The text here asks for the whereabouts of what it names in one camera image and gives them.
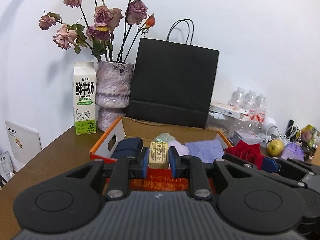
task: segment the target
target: yellow apple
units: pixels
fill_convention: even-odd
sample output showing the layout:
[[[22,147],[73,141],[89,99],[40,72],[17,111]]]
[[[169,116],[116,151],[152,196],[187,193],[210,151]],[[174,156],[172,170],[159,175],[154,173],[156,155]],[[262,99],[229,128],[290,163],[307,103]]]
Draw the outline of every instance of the yellow apple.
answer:
[[[274,139],[268,144],[267,150],[271,156],[278,156],[284,150],[284,143],[280,139]]]

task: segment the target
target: plastic bottle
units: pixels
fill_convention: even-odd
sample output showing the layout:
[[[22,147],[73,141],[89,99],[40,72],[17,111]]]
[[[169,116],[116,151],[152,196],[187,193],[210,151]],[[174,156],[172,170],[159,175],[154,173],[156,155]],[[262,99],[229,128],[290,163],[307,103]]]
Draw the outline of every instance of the plastic bottle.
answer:
[[[253,90],[249,90],[249,93],[246,93],[244,96],[243,103],[240,105],[242,108],[249,111],[249,116],[252,118],[256,112],[256,92]]]
[[[245,89],[238,87],[237,91],[232,93],[231,99],[228,101],[230,106],[240,106],[243,103]]]
[[[256,98],[255,108],[256,112],[251,120],[263,122],[267,113],[267,102],[265,94],[260,93],[260,95]]]

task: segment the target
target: black paper bag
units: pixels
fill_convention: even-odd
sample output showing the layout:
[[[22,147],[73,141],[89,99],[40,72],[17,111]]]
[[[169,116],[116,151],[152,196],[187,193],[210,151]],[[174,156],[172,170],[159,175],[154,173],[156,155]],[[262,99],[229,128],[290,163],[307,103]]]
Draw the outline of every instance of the black paper bag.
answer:
[[[127,116],[204,128],[219,51],[140,39]]]

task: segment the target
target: cow illustration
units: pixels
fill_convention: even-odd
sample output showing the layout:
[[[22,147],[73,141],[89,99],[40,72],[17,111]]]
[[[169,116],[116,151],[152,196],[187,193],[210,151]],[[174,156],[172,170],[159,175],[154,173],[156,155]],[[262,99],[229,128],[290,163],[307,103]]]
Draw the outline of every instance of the cow illustration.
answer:
[[[86,111],[84,113],[78,113],[78,109],[77,109],[76,114],[77,114],[78,122],[87,121],[90,116],[90,111]]]

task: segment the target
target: red rose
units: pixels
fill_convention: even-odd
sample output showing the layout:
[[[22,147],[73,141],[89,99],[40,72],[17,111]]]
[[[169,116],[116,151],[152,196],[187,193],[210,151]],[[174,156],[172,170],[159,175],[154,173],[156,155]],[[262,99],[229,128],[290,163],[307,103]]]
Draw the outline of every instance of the red rose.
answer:
[[[236,147],[229,147],[226,152],[243,159],[247,162],[251,162],[261,170],[262,161],[264,156],[260,153],[260,144],[249,145],[243,141],[239,141]]]

